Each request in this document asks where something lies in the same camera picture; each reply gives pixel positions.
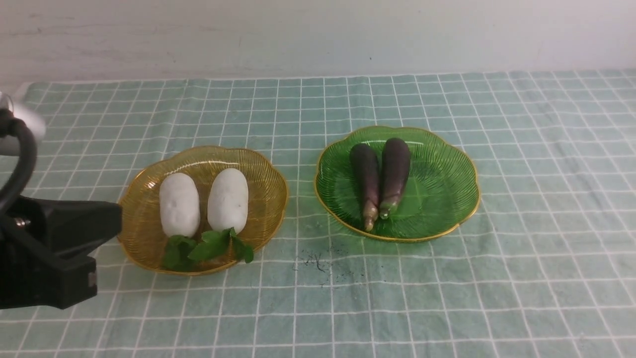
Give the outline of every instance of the plate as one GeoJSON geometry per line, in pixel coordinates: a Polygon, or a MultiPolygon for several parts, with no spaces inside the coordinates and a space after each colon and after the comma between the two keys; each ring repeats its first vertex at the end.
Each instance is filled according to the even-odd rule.
{"type": "Polygon", "coordinates": [[[194,180],[200,198],[201,224],[194,239],[210,230],[207,199],[216,175],[226,168],[243,172],[249,188],[247,224],[239,238],[254,251],[267,244],[280,228],[285,216],[289,189],[283,175],[262,154],[246,148],[202,146],[148,166],[132,181],[120,205],[123,208],[121,234],[118,236],[128,258],[136,265],[161,273],[204,275],[236,264],[231,250],[225,256],[205,262],[194,271],[169,271],[161,267],[168,237],[163,233],[159,214],[159,187],[173,173],[185,173],[194,180]]]}
{"type": "Polygon", "coordinates": [[[425,129],[364,127],[330,144],[318,159],[314,190],[319,201],[344,226],[384,241],[427,241],[446,235],[472,216],[481,192],[477,169],[460,149],[425,129]],[[387,139],[404,140],[411,152],[411,169],[402,201],[386,220],[378,219],[371,232],[362,229],[359,186],[349,161],[357,143],[367,143],[378,155],[387,139]]]}

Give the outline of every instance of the eggplant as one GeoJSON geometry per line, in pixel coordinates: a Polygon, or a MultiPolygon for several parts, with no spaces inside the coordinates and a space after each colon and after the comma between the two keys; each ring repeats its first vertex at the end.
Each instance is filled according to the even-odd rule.
{"type": "Polygon", "coordinates": [[[358,143],[351,148],[349,160],[354,176],[360,186],[362,217],[364,230],[369,232],[378,220],[380,204],[380,163],[373,149],[365,143],[358,143]]]}
{"type": "Polygon", "coordinates": [[[400,138],[387,140],[382,150],[382,201],[378,207],[380,218],[389,218],[398,208],[410,170],[411,151],[406,142],[400,138]]]}

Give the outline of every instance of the checkered tablecloth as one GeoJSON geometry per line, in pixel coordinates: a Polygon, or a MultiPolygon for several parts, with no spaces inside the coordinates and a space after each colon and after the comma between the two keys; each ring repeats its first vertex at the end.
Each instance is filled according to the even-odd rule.
{"type": "Polygon", "coordinates": [[[48,122],[27,196],[116,201],[145,166],[222,145],[265,154],[291,197],[256,260],[215,275],[100,247],[97,297],[0,311],[0,358],[636,357],[636,70],[35,83],[24,102],[48,122]],[[466,151],[478,212],[412,245],[330,219],[318,155],[376,124],[466,151]]]}

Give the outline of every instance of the white object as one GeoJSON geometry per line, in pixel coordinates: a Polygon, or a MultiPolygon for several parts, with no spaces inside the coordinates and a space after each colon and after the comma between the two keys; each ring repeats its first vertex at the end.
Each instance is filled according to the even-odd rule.
{"type": "Polygon", "coordinates": [[[166,177],[159,188],[163,232],[191,238],[201,223],[199,195],[194,180],[184,173],[166,177]]]}
{"type": "Polygon", "coordinates": [[[248,194],[247,179],[240,170],[222,170],[212,183],[207,201],[207,221],[212,230],[233,227],[237,234],[243,231],[247,223],[248,194]]]}
{"type": "MultiPolygon", "coordinates": [[[[26,107],[20,102],[11,99],[7,94],[0,92],[0,108],[7,108],[13,112],[15,118],[21,119],[33,133],[36,143],[40,144],[46,134],[46,122],[41,115],[26,107]]],[[[0,155],[20,155],[20,143],[13,136],[0,138],[0,155]]]]}

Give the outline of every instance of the white radish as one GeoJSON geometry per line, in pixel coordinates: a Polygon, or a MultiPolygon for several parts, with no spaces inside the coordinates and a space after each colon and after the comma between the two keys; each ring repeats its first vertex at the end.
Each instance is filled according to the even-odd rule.
{"type": "Polygon", "coordinates": [[[233,227],[237,234],[243,231],[247,223],[248,194],[247,179],[240,170],[222,170],[212,183],[207,201],[207,221],[212,230],[233,227]]]}
{"type": "Polygon", "coordinates": [[[166,177],[159,187],[159,210],[163,232],[191,238],[201,223],[199,195],[194,180],[184,173],[166,177]]]}

